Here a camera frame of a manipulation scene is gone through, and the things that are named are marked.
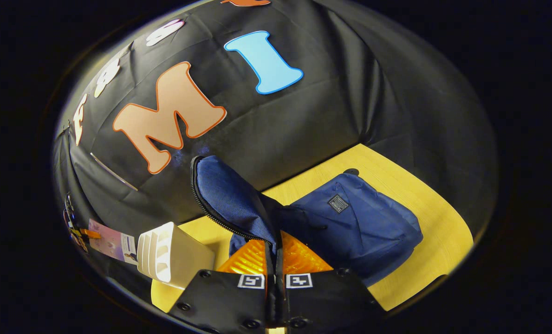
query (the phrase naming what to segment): yellow table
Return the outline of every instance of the yellow table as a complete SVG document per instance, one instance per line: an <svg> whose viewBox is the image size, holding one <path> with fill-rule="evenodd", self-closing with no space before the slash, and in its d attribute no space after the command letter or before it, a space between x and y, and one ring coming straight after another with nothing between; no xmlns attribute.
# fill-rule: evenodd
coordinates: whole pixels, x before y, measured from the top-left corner
<svg viewBox="0 0 552 334"><path fill-rule="evenodd" d="M369 287L369 292L388 311L414 296L437 277L449 274L456 268L473 246L472 234L457 211L439 194L399 165L362 144L263 193L288 205L348 168L358 169L359 176L378 192L410 209L418 217L424 236L406 262ZM206 217L182 224L179 228L214 251L214 268L227 260L232 233ZM181 292L180 289L153 281L152 304L168 312Z"/></svg>

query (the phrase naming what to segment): black cloth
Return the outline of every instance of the black cloth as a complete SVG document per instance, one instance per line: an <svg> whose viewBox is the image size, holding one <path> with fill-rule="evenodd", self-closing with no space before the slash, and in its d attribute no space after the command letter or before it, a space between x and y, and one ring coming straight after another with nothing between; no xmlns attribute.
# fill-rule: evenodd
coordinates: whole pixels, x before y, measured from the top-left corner
<svg viewBox="0 0 552 334"><path fill-rule="evenodd" d="M490 218L497 159L484 109L458 70L405 28L344 0L274 0L257 7L212 1L171 19L185 25L155 46L147 47L146 37L166 22L133 36L117 55L121 70L98 98L93 98L98 74L92 78L82 92L89 99L80 146L73 126L70 142L57 146L69 165L56 178L83 192L83 202L74 206L89 207L81 216L86 224L96 216L137 238L166 222L202 216L189 188L189 161L197 155L219 156L254 188L265 190L358 143L438 192L473 236ZM269 95L255 91L252 68L223 45L257 30L270 32L269 42L283 59L303 70L299 82ZM172 160L152 175L112 123L128 103L157 108L158 77L182 61L191 63L189 73L199 89L225 107L227 116L197 139L183 135L181 150L155 142ZM185 125L179 124L184 134Z"/></svg>
<svg viewBox="0 0 552 334"><path fill-rule="evenodd" d="M74 228L88 228L89 219L102 222L100 217L92 209L88 199L82 191L81 184L76 177L74 167L71 164L69 146L76 145L76 142L69 136L69 132L63 131L55 139L55 150L53 151L53 171L55 191L65 195L70 193L71 203L74 207ZM64 209L64 197L60 196L57 202L59 213ZM110 258L96 250L86 243L88 253L83 252L85 261L91 264L102 277L111 277L115 279L123 288L129 290L144 302L151 303L150 285L151 279L137 271L136 266L127 264L114 258Z"/></svg>

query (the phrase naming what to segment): letter m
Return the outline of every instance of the letter m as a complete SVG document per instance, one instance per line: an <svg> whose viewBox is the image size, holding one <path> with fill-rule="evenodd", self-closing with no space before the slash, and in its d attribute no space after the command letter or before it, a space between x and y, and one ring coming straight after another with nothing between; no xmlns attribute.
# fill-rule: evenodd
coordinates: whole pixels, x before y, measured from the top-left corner
<svg viewBox="0 0 552 334"><path fill-rule="evenodd" d="M204 135L227 115L224 107L214 106L199 90L189 76L190 67L185 61L161 74L156 82L157 110L129 103L113 122L113 130L125 133L148 162L148 171L152 174L168 165L170 153L159 151L150 139L177 150L183 148L177 115L185 122L189 138Z"/></svg>

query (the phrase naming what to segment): blue backpack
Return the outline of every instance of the blue backpack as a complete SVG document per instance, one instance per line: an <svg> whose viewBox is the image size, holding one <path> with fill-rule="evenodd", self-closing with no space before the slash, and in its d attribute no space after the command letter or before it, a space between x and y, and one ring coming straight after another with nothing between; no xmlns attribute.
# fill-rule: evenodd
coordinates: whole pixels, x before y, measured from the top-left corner
<svg viewBox="0 0 552 334"><path fill-rule="evenodd" d="M218 157L198 156L191 163L191 186L204 212L233 232L230 256L246 239L261 239L276 259L282 230L331 267L352 270L368 287L397 269L422 241L410 210L351 173L283 206Z"/></svg>

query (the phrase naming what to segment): blue letter i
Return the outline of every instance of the blue letter i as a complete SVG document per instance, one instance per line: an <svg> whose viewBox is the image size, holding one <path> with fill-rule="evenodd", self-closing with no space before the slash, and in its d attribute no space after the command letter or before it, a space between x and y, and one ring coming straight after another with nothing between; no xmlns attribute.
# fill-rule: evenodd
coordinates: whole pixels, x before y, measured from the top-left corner
<svg viewBox="0 0 552 334"><path fill-rule="evenodd" d="M303 71L290 67L282 56L267 41L269 32L251 32L237 37L224 45L228 51L237 51L253 69L259 84L255 89L260 94L282 90L301 80Z"/></svg>

